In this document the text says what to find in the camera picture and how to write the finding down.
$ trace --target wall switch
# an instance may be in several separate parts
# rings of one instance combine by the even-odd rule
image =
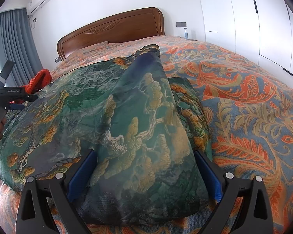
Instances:
[[[186,22],[176,22],[176,27],[186,27]]]
[[[59,61],[61,61],[60,56],[58,58],[55,58],[55,62],[58,63]]]

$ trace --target red knitted fabric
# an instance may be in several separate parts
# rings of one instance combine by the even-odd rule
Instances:
[[[25,91],[28,94],[34,94],[35,92],[43,89],[46,85],[50,84],[52,81],[52,77],[50,75],[49,70],[42,69],[37,75],[31,79],[28,85],[25,85]],[[15,104],[22,104],[23,100],[15,101]]]

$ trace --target bed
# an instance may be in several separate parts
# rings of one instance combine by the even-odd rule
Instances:
[[[263,177],[274,233],[293,221],[293,90],[245,57],[210,43],[164,35],[157,8],[128,11],[84,26],[59,40],[63,62],[53,80],[80,67],[127,57],[156,44],[169,78],[187,78],[200,98],[211,135],[213,161],[242,178]],[[0,225],[14,232],[20,195],[0,179]],[[224,233],[229,233],[240,200]],[[93,233],[197,233],[213,210],[153,226],[88,225]],[[56,211],[53,217],[66,233]]]

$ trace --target bedspread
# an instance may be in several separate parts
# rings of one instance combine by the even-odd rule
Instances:
[[[108,44],[101,51],[79,50],[52,71],[53,79],[79,66],[129,56],[152,43],[160,47],[167,77],[186,77],[197,91],[210,129],[214,162],[237,177],[263,177],[272,207],[274,232],[283,233],[293,219],[293,90],[264,69],[216,45],[157,36]],[[0,193],[0,201],[13,198],[10,193]],[[241,198],[236,201],[224,233],[229,232],[240,203]],[[212,209],[211,203],[193,216],[163,225],[89,228],[100,234],[197,233]],[[16,214],[15,206],[11,208],[9,202],[0,205],[0,217],[3,210]],[[61,233],[65,233],[55,209],[53,213],[63,230]],[[1,221],[13,219],[10,215]],[[10,231],[7,233],[13,233],[13,221],[10,220],[12,227],[7,227]]]

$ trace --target cable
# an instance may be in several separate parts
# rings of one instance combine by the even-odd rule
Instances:
[[[33,18],[33,15],[29,16],[29,23],[31,25],[31,29],[33,30],[35,28],[35,22],[34,22],[34,27],[32,27],[32,18]]]

